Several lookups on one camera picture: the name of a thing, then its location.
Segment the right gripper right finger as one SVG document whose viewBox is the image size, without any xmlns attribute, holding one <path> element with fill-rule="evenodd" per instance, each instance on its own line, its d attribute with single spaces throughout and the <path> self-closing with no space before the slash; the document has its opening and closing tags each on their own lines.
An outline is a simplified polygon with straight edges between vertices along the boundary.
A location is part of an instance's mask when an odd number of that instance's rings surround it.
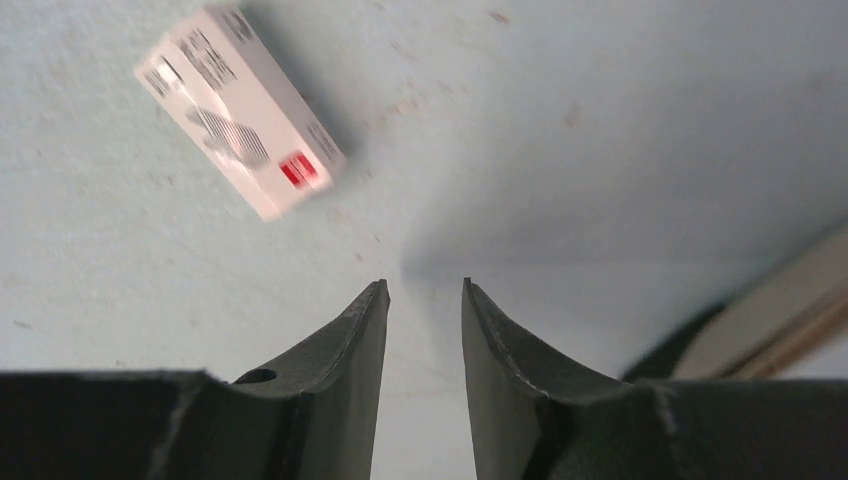
<svg viewBox="0 0 848 480">
<path fill-rule="evenodd" d="M 626 383 L 514 322 L 473 281 L 462 346 L 480 479 L 843 479 L 843 380 Z"/>
</svg>

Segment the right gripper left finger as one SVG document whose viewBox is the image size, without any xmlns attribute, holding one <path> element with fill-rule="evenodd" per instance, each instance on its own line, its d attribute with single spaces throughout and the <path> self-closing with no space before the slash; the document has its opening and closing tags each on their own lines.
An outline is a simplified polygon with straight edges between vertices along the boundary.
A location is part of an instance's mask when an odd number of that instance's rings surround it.
<svg viewBox="0 0 848 480">
<path fill-rule="evenodd" d="M 1 376 L 5 479 L 366 479 L 390 305 L 343 312 L 233 382 L 204 371 Z"/>
</svg>

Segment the beige black long stapler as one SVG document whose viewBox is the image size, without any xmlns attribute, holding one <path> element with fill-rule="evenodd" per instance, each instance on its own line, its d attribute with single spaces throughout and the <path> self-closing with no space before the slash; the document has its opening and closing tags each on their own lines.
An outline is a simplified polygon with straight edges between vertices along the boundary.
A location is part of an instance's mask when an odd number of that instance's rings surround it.
<svg viewBox="0 0 848 480">
<path fill-rule="evenodd" d="M 846 332 L 847 228 L 840 226 L 675 330 L 622 378 L 774 377 Z"/>
</svg>

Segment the white staple box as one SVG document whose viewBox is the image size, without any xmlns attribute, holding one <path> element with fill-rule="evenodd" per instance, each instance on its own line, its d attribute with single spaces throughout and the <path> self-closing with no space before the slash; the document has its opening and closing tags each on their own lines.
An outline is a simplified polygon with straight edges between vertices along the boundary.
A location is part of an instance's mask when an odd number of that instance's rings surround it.
<svg viewBox="0 0 848 480">
<path fill-rule="evenodd" d="M 178 23 L 134 74 L 265 221 L 331 187 L 346 166 L 236 5 Z"/>
</svg>

